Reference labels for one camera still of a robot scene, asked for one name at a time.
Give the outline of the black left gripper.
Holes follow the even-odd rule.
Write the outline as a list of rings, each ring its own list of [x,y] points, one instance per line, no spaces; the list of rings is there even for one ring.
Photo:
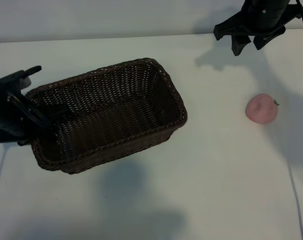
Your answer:
[[[29,76],[41,70],[41,66],[35,66],[0,78],[0,144],[30,145],[33,138],[51,126],[50,120],[71,113],[67,104],[37,108],[21,93],[31,84]]]

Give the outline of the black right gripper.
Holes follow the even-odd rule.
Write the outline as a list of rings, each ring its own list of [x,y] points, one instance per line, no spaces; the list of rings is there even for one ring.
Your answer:
[[[285,33],[285,25],[294,18],[301,18],[303,7],[287,0],[247,0],[241,10],[214,27],[217,40],[231,35],[231,49],[235,56],[251,43],[260,50],[271,40]]]

